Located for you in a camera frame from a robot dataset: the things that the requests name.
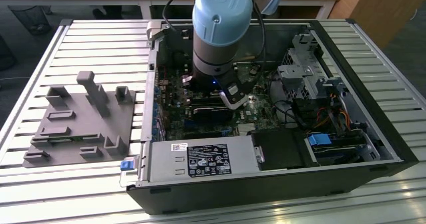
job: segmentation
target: power supply label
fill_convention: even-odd
[[[188,174],[192,178],[232,173],[226,144],[188,147],[186,153]]]

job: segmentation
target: table leg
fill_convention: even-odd
[[[141,12],[141,17],[143,19],[152,19],[152,10],[151,10],[151,6],[152,6],[152,3],[151,3],[151,0],[141,0],[140,3],[140,12]]]
[[[328,19],[334,7],[334,3],[336,3],[336,0],[324,1],[324,5],[321,6],[317,19]]]

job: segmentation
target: robotic arm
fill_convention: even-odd
[[[182,82],[194,83],[206,92],[221,90],[226,107],[236,110],[254,86],[249,82],[242,84],[233,71],[238,41],[249,29],[253,9],[258,15],[273,14],[281,0],[194,1],[193,71]]]

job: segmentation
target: aluminum profile table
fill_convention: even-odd
[[[83,92],[76,75],[96,73],[111,91],[136,94],[129,154],[140,153],[149,48],[147,20],[80,20],[61,25],[0,132],[0,223],[390,223],[426,216],[426,101],[356,24],[321,21],[373,97],[411,147],[419,164],[348,194],[178,215],[149,216],[127,195],[135,172],[120,162],[25,169],[24,153],[48,102],[49,85]]]

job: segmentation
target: blue latch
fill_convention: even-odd
[[[332,144],[332,140],[328,134],[313,134],[310,137],[308,137],[308,140],[312,146]]]
[[[121,161],[120,164],[120,170],[121,171],[132,171],[135,170],[135,161]]]

